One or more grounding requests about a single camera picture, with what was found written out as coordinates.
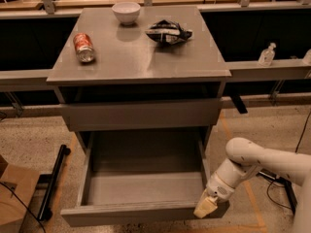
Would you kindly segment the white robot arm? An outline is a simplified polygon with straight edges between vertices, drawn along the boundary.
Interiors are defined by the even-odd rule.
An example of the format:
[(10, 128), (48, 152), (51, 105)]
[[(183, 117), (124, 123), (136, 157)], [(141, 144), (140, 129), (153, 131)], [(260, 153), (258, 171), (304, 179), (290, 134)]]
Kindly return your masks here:
[(204, 218), (226, 202), (242, 182), (265, 169), (301, 187), (294, 214), (293, 233), (311, 233), (311, 156), (267, 149), (245, 138), (232, 138), (226, 159), (211, 175), (194, 215)]

